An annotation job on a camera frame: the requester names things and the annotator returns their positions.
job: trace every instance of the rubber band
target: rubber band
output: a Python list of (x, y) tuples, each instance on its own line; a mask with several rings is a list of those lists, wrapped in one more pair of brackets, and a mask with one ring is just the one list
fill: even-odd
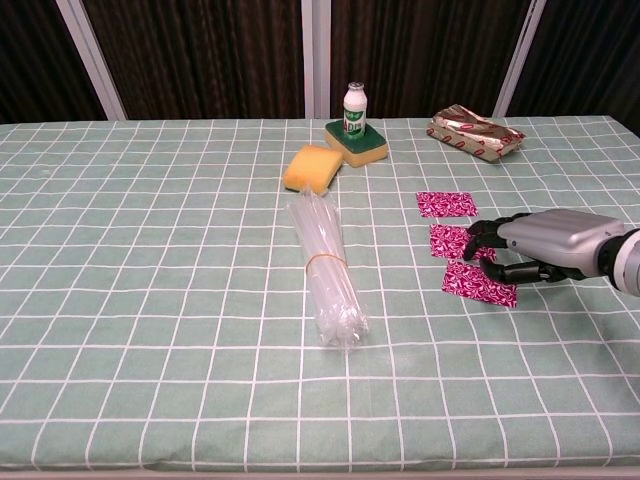
[(316, 258), (318, 257), (331, 257), (331, 258), (335, 258), (336, 260), (342, 262), (342, 264), (345, 267), (348, 267), (347, 262), (344, 258), (340, 258), (337, 255), (334, 255), (333, 253), (316, 253), (315, 255), (313, 255), (308, 261), (307, 264), (304, 267), (304, 271), (307, 275), (309, 275), (309, 265), (311, 265), (311, 262), (313, 262)]

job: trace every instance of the robotic hand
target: robotic hand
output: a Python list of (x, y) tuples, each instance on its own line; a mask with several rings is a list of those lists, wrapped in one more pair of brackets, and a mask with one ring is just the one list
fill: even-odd
[(463, 256), (467, 261), (482, 246), (509, 248), (535, 259), (505, 266), (481, 258), (482, 271), (500, 283), (606, 275), (618, 290), (640, 297), (640, 229), (625, 232), (615, 218), (553, 209), (480, 220), (468, 232), (471, 240)]

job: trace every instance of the bottle label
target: bottle label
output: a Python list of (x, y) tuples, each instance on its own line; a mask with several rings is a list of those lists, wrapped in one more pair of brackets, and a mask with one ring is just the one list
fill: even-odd
[(352, 139), (364, 136), (365, 116), (364, 111), (352, 112), (344, 109), (344, 133)]

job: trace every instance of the bundle of straws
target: bundle of straws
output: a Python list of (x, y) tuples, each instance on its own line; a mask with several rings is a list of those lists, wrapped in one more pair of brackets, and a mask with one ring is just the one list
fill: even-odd
[(289, 205), (289, 212), (304, 251), (321, 340), (352, 347), (368, 325), (349, 276), (337, 209), (307, 189)]

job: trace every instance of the dark curtain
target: dark curtain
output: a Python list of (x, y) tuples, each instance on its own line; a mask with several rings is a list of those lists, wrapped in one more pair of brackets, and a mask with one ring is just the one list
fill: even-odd
[(129, 118), (304, 116), (300, 0), (84, 0)]
[(0, 0), (0, 123), (104, 120), (55, 0)]
[(372, 117), (460, 103), (491, 115), (529, 0), (332, 0), (331, 115), (363, 81)]
[(640, 134), (640, 2), (548, 0), (509, 115), (611, 115)]

